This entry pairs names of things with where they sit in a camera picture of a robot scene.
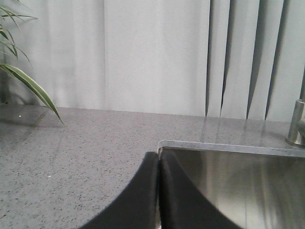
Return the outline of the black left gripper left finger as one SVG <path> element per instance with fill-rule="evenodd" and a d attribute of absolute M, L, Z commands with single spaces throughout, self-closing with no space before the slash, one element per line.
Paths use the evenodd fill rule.
<path fill-rule="evenodd" d="M 122 193 L 84 229 L 153 229 L 156 220 L 156 201 L 159 159 L 147 152 L 141 166 Z"/>

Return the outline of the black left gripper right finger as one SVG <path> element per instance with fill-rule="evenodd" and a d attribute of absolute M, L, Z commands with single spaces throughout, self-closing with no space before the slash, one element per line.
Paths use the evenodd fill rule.
<path fill-rule="evenodd" d="M 159 206 L 163 229 L 239 229 L 188 178 L 173 151 L 159 166 Z"/>

